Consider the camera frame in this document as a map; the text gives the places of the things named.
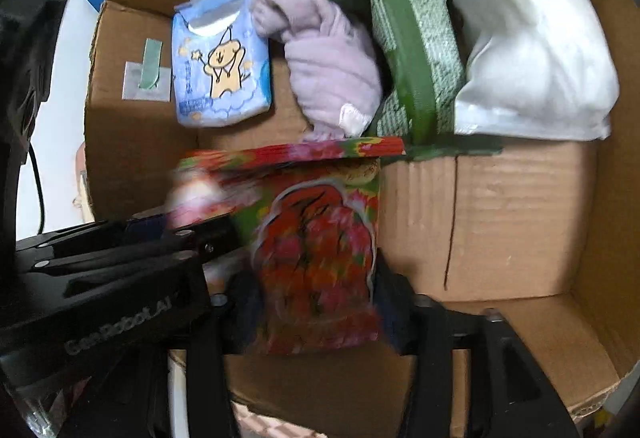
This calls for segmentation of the red printed snack bag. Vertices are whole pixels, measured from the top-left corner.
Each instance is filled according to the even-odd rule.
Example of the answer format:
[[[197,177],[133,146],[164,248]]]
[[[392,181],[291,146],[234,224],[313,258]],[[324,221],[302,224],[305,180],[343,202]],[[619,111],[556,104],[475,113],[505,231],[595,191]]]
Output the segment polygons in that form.
[[[171,227],[230,216],[262,284],[251,350],[303,354],[378,340],[381,161],[404,152],[399,137],[364,137],[198,151],[178,164]]]

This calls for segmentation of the light blue tissue pack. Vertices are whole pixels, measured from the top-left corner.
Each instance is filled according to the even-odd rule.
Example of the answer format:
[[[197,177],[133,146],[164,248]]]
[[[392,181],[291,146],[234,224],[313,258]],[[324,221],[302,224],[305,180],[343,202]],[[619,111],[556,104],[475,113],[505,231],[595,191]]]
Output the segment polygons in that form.
[[[271,107],[268,41],[250,16],[252,0],[189,0],[175,7],[171,72],[178,122],[226,127]]]

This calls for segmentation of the white soft pillow pack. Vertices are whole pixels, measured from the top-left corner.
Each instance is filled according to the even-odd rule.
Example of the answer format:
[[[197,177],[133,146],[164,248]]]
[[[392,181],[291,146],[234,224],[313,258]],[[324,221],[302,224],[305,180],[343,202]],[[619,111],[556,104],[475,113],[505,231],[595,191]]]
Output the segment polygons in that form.
[[[611,134],[617,72],[590,0],[452,0],[463,19],[459,135],[591,141]]]

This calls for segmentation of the cardboard milk box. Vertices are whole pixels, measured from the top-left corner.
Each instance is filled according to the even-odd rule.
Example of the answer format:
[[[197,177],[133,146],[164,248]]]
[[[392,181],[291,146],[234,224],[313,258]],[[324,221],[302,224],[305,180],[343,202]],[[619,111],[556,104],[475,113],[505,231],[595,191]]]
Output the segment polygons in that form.
[[[274,107],[228,128],[181,126],[169,102],[122,98],[127,62],[168,41],[185,0],[105,0],[91,50],[85,139],[93,212],[161,205],[178,160],[200,148],[296,143],[306,131],[277,59]],[[602,143],[512,140],[488,157],[396,162],[382,171],[380,241],[416,291],[498,308],[571,414],[601,406],[639,359],[639,9],[591,0],[620,81]]]

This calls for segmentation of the lilac folded towel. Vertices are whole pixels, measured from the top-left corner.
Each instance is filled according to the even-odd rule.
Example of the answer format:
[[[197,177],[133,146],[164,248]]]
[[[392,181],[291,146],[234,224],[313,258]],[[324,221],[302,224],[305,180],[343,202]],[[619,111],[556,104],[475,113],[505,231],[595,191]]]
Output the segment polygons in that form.
[[[359,137],[383,88],[366,27],[330,0],[252,0],[256,32],[283,45],[290,86],[309,140]]]

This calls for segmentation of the green snack bag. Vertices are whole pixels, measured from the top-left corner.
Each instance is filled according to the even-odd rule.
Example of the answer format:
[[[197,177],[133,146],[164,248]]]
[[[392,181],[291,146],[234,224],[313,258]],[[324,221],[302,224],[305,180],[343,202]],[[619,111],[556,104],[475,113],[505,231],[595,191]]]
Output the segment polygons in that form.
[[[501,139],[454,132],[454,99],[465,68],[448,0],[332,0],[367,28],[383,99],[366,134],[400,137],[405,159],[493,155]]]

